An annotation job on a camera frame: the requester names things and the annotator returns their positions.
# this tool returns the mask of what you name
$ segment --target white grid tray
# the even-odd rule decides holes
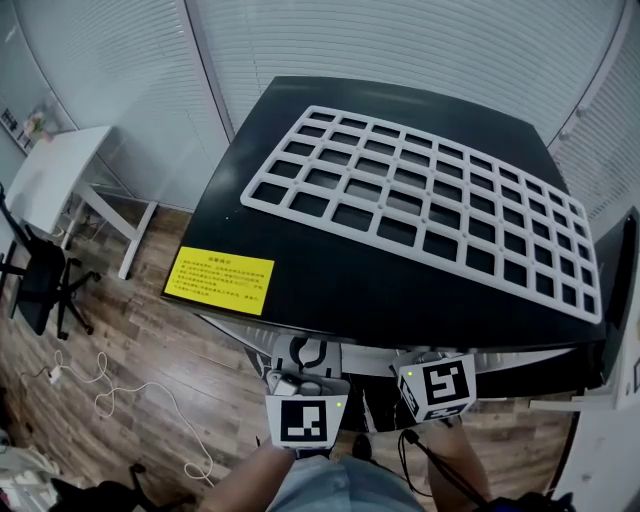
[[[602,317],[582,205],[437,135],[311,106],[241,202],[592,323]]]

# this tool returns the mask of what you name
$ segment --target white wall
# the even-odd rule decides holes
[[[138,198],[193,209],[228,146],[173,0],[16,0],[44,75]]]
[[[18,169],[24,161],[24,153],[11,140],[9,134],[0,126],[0,182],[4,186],[5,191],[13,182]],[[9,229],[9,225],[0,215],[0,254],[6,254],[13,234]]]
[[[0,96],[22,126],[49,88],[33,65],[10,1],[0,1],[0,70]]]
[[[622,512],[640,490],[640,406],[583,412],[554,498],[578,512]]]

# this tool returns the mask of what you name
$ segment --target chair leg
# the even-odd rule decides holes
[[[7,274],[13,274],[16,276],[24,276],[24,269],[14,267],[13,265],[7,265],[6,263],[0,263],[0,272],[6,272]]]
[[[62,288],[62,293],[65,295],[70,295],[73,292],[75,292],[78,288],[80,288],[81,286],[84,286],[84,284],[89,280],[89,279],[95,279],[96,281],[100,280],[100,274],[96,273],[96,272],[87,272],[85,275],[83,275],[80,279],[78,279],[77,281],[74,281],[71,284],[67,284],[66,286],[63,286]]]
[[[87,322],[85,322],[80,312],[73,305],[73,302],[67,299],[65,301],[65,306],[69,308],[69,312],[74,316],[74,318],[78,321],[78,323],[84,328],[85,332],[89,335],[93,334],[93,327],[91,327]]]
[[[140,480],[138,480],[138,474],[142,474],[146,471],[146,468],[142,464],[134,464],[129,468],[129,473],[131,474],[131,480],[133,481],[133,489],[136,493],[138,504],[142,506],[144,510],[148,510],[149,512],[157,512],[158,507],[156,507],[147,495],[142,490],[142,486],[140,485]]]
[[[138,480],[138,473],[144,473],[146,471],[145,467],[141,464],[134,464],[129,468],[129,474],[131,475],[131,481],[133,482],[133,488],[136,492],[144,494],[142,490],[142,486],[140,485],[140,480]]]
[[[61,292],[69,287],[69,273],[71,271],[71,260],[67,260],[67,263],[64,267],[64,274],[62,274],[62,283],[60,284]],[[62,326],[64,325],[64,312],[67,309],[67,300],[64,297],[60,297],[58,301],[58,339],[59,340],[67,340],[69,338],[69,333],[64,332],[62,330]]]

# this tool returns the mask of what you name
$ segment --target black cable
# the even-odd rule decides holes
[[[42,375],[42,373],[46,370],[47,374],[50,375],[51,374],[51,369],[48,366],[43,366],[42,369],[36,373],[35,375],[29,373],[29,372],[22,372],[20,374],[20,376],[18,377],[18,380],[20,381],[19,385],[18,385],[18,424],[22,425],[22,417],[23,417],[23,413],[24,413],[24,392],[26,392],[27,388],[24,385],[24,380],[22,377],[29,377],[30,379],[37,379],[38,377],[40,377],[40,375]],[[19,439],[18,441],[28,441],[33,437],[31,431],[29,431],[29,437],[23,437],[21,439]]]
[[[64,229],[62,226],[59,226],[58,224],[56,224],[56,226],[60,231],[62,231],[62,233],[64,233],[65,235],[69,235],[71,238],[79,238],[85,242],[91,242],[98,235],[98,232],[103,228],[103,226],[106,223],[106,220],[102,219],[96,222],[90,222],[90,220],[91,220],[91,215],[88,213],[85,214],[84,220],[80,223],[78,227],[75,228],[74,233],[67,231],[66,229]],[[91,237],[86,237],[80,234],[80,230],[83,228],[89,228],[89,229],[96,228],[96,230]]]
[[[404,481],[407,482],[407,484],[409,484],[409,489],[411,489],[416,494],[419,494],[420,496],[433,498],[431,494],[425,494],[419,491],[418,489],[416,489],[413,483],[411,483],[411,478],[409,477],[409,470],[407,469],[407,453],[404,446],[404,432],[401,432],[400,436],[398,437],[398,457],[400,457],[400,464],[402,465],[402,471],[404,472],[404,476],[406,477],[406,478],[402,478],[402,477],[400,478],[402,478]]]
[[[420,493],[410,482],[409,480],[409,471],[407,470],[406,465],[406,448],[404,445],[405,439],[410,444],[415,444],[420,448],[426,455],[429,457],[429,460],[433,463],[433,465],[440,471],[442,476],[449,481],[454,487],[456,487],[460,492],[462,492],[465,496],[467,496],[471,501],[476,503],[479,506],[484,506],[487,504],[487,501],[484,497],[476,491],[469,482],[467,482],[458,472],[456,472],[451,466],[449,466],[446,462],[441,460],[435,453],[426,448],[422,443],[420,443],[419,436],[413,430],[404,430],[400,433],[400,437],[398,438],[398,455],[400,457],[400,463],[402,464],[402,469],[404,470],[405,476],[407,477],[407,482],[409,483],[409,487],[412,491]]]
[[[374,466],[379,467],[380,469],[384,469],[385,471],[388,471],[389,473],[391,473],[393,476],[400,478],[402,480],[404,480],[405,482],[407,482],[407,484],[409,484],[409,486],[411,486],[411,482],[409,482],[409,480],[407,480],[405,477],[403,477],[402,475],[399,475],[398,473],[396,473],[395,471],[393,471],[392,469],[389,469],[386,466],[383,466],[382,464],[380,464],[379,462],[376,462],[374,460],[370,460],[369,462],[371,462],[371,464],[373,464]],[[431,496],[430,494],[424,494],[420,491],[418,491],[417,489],[415,489],[415,492],[418,494],[421,494],[422,496],[426,496],[427,498],[433,498],[433,496]]]

